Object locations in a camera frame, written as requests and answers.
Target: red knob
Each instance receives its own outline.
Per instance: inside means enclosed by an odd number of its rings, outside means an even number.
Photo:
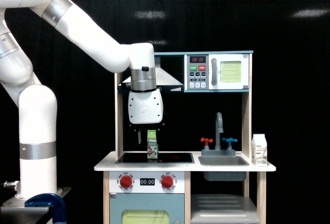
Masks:
[[[201,142],[205,142],[205,146],[208,146],[208,143],[213,143],[213,139],[207,139],[202,137]]]
[[[173,186],[173,179],[171,176],[164,176],[161,180],[161,186],[164,188],[171,188]]]
[[[129,188],[133,183],[133,180],[130,176],[123,176],[121,179],[120,179],[120,185],[123,187],[123,188]]]

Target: white countertop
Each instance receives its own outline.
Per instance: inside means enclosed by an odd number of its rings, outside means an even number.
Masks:
[[[249,166],[203,166],[198,159],[201,156],[201,152],[189,152],[192,153],[194,164],[175,164],[175,163],[123,163],[116,164],[116,153],[113,151],[104,157],[95,167],[95,171],[276,171],[276,167],[271,163],[267,163],[267,166],[255,166],[252,164],[251,159],[246,157],[241,151],[235,152],[236,156],[240,156],[245,159]]]

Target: oven window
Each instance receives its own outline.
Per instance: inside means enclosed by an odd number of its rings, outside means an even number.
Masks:
[[[125,210],[122,224],[170,224],[170,218],[164,210]]]

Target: sink basin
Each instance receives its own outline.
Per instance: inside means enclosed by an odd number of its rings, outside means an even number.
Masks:
[[[199,156],[202,166],[248,166],[239,156]],[[246,171],[205,171],[204,178],[207,181],[244,181]]]
[[[202,166],[248,166],[240,156],[199,156]]]

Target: silver metal ring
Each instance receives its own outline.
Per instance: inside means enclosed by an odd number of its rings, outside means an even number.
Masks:
[[[130,70],[131,88],[135,91],[147,91],[156,88],[155,68],[149,71]]]
[[[20,143],[20,159],[41,160],[56,156],[56,141],[50,143]]]
[[[11,32],[0,35],[0,58],[19,50],[20,46]]]
[[[55,27],[58,21],[72,5],[73,3],[70,0],[52,0],[41,17]]]

